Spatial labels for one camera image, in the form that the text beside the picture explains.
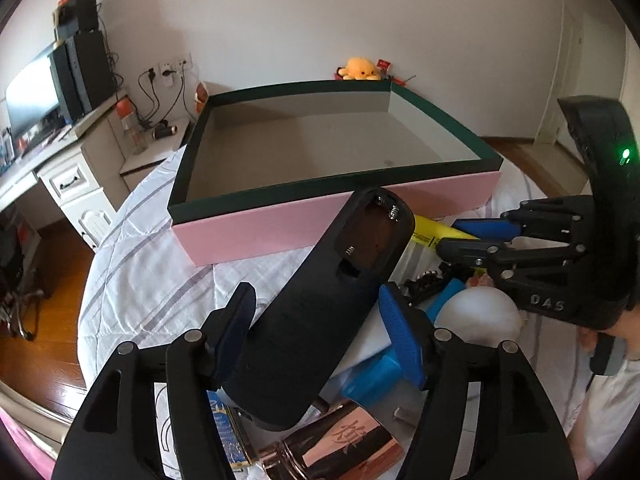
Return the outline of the person right hand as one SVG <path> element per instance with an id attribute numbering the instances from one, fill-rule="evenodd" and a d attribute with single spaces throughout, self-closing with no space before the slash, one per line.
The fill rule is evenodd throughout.
<path id="1" fill-rule="evenodd" d="M 592 330 L 591 328 L 578 327 L 577 329 L 577 341 L 582 352 L 590 358 L 596 351 L 599 340 L 599 332 Z"/>

